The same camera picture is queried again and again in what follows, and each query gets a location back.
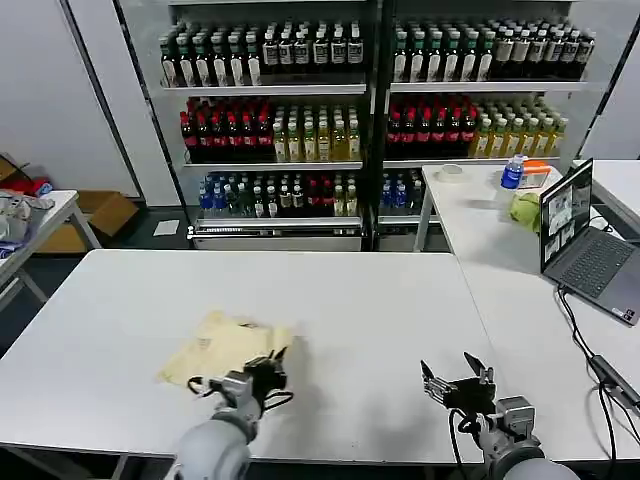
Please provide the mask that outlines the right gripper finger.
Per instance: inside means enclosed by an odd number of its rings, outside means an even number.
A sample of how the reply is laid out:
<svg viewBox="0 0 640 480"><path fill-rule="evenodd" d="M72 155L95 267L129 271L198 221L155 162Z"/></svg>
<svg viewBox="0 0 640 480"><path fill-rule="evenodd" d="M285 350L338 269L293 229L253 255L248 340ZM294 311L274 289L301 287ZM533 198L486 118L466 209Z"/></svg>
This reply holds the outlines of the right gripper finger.
<svg viewBox="0 0 640 480"><path fill-rule="evenodd" d="M464 352L464 358L472 369L474 376L465 380L469 385L493 385L494 384L494 369L487 367L479 358Z"/></svg>
<svg viewBox="0 0 640 480"><path fill-rule="evenodd" d="M437 403L444 405L447 395L451 392L451 385L433 374L424 360L420 361L424 392Z"/></svg>

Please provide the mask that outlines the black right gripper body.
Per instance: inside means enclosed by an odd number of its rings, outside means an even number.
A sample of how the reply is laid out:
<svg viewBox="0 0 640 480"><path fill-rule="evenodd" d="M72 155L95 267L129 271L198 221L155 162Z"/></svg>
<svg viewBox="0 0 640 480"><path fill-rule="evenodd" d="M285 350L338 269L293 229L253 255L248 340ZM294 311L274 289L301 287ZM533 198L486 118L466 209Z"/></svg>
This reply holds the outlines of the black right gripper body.
<svg viewBox="0 0 640 480"><path fill-rule="evenodd" d="M496 412L496 384L479 377L446 382L443 405L447 409L459 409L466 415L489 415Z"/></svg>

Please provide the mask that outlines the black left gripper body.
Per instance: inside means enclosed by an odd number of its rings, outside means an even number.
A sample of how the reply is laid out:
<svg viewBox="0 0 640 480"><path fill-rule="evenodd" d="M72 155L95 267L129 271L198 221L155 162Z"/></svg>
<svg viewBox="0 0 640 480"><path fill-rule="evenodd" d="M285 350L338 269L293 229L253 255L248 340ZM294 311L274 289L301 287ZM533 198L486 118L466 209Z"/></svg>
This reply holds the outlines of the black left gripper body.
<svg viewBox="0 0 640 480"><path fill-rule="evenodd" d="M264 370L244 370L252 378L252 396L257 401L265 401L268 395L275 390L284 390L287 384L287 375L284 367Z"/></svg>

